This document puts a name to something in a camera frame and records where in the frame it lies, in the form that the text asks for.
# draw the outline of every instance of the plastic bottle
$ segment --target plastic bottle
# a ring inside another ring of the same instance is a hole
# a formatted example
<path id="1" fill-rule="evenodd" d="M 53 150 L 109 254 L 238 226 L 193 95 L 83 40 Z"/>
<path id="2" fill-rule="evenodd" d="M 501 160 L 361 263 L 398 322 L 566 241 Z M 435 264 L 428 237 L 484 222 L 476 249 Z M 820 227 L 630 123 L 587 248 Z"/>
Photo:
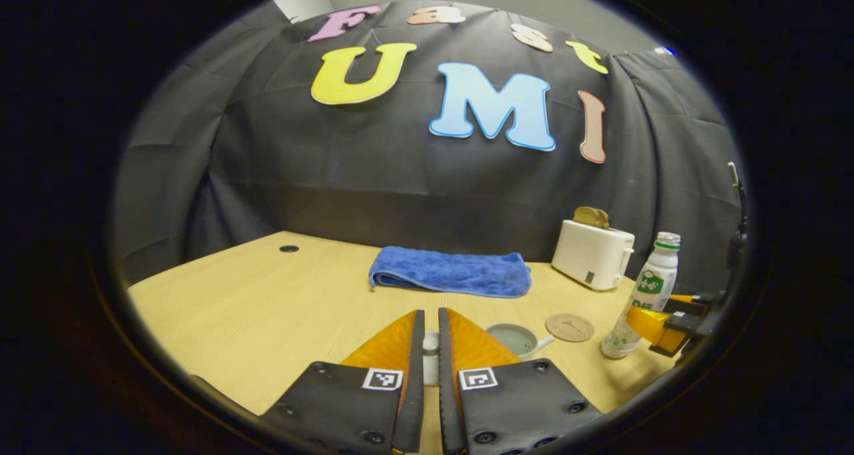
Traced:
<path id="1" fill-rule="evenodd" d="M 673 285 L 677 281 L 679 242 L 678 234 L 659 232 L 653 244 L 655 249 L 640 271 L 631 297 L 628 298 L 625 308 L 616 319 L 614 329 L 602 340 L 600 350 L 606 357 L 625 357 L 634 350 L 638 340 L 641 339 L 641 336 L 626 324 L 626 315 L 631 306 L 640 306 L 656 312 L 661 312 L 665 308 Z"/>

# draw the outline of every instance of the blue letter m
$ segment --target blue letter m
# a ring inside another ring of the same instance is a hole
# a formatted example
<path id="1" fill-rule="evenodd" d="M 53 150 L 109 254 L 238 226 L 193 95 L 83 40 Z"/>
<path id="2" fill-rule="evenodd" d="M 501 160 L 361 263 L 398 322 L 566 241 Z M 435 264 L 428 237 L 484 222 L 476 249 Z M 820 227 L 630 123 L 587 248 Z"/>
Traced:
<path id="1" fill-rule="evenodd" d="M 496 92 L 475 65 L 441 63 L 438 69 L 445 74 L 445 99 L 442 115 L 430 122 L 430 133 L 455 138 L 472 135 L 475 127 L 466 121 L 469 103 L 488 139 L 498 135 L 510 112 L 515 111 L 515 123 L 507 130 L 510 143 L 534 150 L 554 150 L 546 120 L 548 83 L 536 76 L 516 74 Z"/>

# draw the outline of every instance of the folded towel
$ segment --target folded towel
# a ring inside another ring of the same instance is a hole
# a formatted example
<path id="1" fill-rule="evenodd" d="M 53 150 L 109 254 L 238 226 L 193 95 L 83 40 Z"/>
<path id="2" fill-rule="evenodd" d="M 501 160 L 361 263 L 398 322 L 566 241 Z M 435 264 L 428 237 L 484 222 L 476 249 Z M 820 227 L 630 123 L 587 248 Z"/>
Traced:
<path id="1" fill-rule="evenodd" d="M 528 293 L 531 269 L 520 254 L 451 255 L 386 246 L 369 273 L 375 285 L 512 299 Z"/>

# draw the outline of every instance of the table surface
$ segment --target table surface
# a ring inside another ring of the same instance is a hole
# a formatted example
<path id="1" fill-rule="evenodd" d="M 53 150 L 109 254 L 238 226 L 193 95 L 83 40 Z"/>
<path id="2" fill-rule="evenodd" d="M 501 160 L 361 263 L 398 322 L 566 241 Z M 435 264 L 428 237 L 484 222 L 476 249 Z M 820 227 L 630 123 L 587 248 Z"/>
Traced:
<path id="1" fill-rule="evenodd" d="M 298 252 L 280 246 L 297 245 Z M 594 325 L 586 342 L 555 340 L 537 356 L 550 358 L 601 412 L 632 398 L 674 358 L 650 352 L 641 339 L 622 360 L 598 344 L 613 327 L 634 282 L 596 292 L 551 264 L 528 263 L 530 291 L 518 299 L 432 293 L 368 283 L 379 248 L 290 232 L 271 234 L 159 273 L 128 291 L 162 348 L 188 374 L 258 415 L 313 361 L 340 363 L 381 328 L 411 310 L 424 310 L 425 330 L 438 330 L 448 307 L 485 328 L 520 324 L 547 336 L 546 319 L 574 313 Z M 421 453 L 442 451 L 438 388 L 424 393 Z"/>

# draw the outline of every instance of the bottle cap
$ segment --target bottle cap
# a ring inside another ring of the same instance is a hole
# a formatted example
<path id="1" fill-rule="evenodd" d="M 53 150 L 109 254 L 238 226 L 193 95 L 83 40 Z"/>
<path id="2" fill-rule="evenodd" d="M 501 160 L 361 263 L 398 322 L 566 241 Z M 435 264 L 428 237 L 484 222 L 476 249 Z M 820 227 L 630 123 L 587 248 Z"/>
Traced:
<path id="1" fill-rule="evenodd" d="M 679 242 L 681 236 L 675 233 L 659 232 L 659 236 L 655 239 L 655 245 L 667 248 L 668 250 L 679 250 Z"/>

